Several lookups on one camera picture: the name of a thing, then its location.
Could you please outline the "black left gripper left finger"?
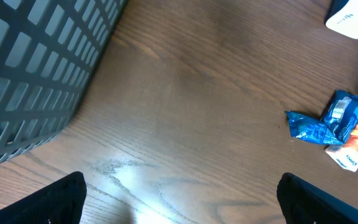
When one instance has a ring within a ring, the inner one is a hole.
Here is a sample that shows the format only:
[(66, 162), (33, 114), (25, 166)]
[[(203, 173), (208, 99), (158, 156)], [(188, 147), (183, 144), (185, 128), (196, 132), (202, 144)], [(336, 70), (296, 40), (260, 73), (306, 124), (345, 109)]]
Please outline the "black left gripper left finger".
[(78, 171), (73, 172), (1, 209), (0, 224), (79, 224), (86, 193), (84, 175)]

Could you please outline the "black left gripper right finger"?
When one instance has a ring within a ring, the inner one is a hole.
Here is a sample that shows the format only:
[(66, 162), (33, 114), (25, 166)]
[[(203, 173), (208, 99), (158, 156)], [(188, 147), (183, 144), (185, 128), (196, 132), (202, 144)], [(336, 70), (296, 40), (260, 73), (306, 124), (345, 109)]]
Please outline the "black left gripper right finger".
[(287, 223), (358, 223), (358, 209), (289, 172), (277, 185), (277, 200)]

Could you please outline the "blue snack wrapper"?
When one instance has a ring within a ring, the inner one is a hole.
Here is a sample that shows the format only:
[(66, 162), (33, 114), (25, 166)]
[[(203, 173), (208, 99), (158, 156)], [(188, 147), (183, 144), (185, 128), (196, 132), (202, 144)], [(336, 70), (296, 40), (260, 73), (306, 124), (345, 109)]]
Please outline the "blue snack wrapper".
[(287, 111), (286, 116), (291, 137), (313, 144), (342, 145), (358, 123), (358, 96), (336, 90), (320, 119), (295, 111)]

